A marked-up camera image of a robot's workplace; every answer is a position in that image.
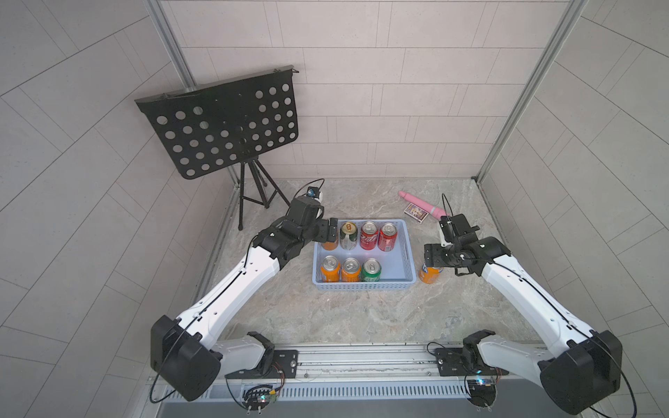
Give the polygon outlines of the green white beer can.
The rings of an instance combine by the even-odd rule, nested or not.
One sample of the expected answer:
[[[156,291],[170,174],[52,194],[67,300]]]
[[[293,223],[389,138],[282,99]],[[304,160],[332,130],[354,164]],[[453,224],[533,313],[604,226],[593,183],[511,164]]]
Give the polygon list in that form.
[[[354,222],[346,221],[339,231],[339,245],[345,251],[352,251],[358,242],[358,228]]]

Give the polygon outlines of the red cola can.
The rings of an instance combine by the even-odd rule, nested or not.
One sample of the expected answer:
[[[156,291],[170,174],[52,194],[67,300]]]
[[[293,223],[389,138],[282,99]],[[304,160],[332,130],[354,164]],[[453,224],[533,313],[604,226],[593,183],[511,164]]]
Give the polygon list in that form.
[[[378,228],[373,221],[365,222],[360,230],[360,246],[365,251],[371,251],[376,247],[378,240]]]

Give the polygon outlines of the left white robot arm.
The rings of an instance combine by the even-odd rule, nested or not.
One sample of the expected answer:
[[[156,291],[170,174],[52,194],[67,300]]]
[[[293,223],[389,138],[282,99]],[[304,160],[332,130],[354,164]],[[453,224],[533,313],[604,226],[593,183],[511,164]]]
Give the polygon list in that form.
[[[335,241],[337,225],[336,218],[319,219],[295,237],[287,223],[275,221],[255,236],[246,256],[213,290],[176,318],[163,315],[153,324],[150,365],[157,376],[188,402],[204,395],[219,376],[239,371],[266,376],[275,358],[269,339],[256,332],[224,343],[218,339],[250,297],[306,244]]]

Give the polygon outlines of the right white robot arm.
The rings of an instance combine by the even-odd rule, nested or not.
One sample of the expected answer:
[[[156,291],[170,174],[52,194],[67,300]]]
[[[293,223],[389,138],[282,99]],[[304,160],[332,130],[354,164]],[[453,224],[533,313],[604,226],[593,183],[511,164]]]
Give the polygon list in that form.
[[[620,389],[623,347],[611,332],[596,332],[531,278],[498,239],[466,245],[427,244],[429,268],[465,269],[493,285],[531,324],[543,349],[529,349],[489,330],[463,340],[462,359],[470,372],[506,370],[545,390],[562,411],[576,416]]]

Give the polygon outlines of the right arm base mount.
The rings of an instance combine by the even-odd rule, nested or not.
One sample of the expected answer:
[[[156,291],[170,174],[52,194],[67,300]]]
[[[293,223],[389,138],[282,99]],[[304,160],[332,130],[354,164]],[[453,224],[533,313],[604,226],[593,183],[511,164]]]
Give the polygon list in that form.
[[[491,367],[484,363],[477,343],[485,337],[494,336],[491,330],[481,330],[463,339],[461,348],[446,348],[436,341],[427,344],[426,350],[436,362],[440,376],[508,376],[509,372],[499,367]]]

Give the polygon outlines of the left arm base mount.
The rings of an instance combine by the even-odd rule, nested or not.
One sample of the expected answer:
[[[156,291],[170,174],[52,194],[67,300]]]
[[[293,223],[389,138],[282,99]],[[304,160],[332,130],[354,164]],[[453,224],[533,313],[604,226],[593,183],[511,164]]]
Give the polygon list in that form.
[[[277,349],[267,337],[257,332],[249,332],[235,342],[244,342],[242,353],[232,349],[233,360],[222,362],[222,368],[228,367],[225,377],[228,379],[278,379],[295,378],[299,360],[298,350]]]

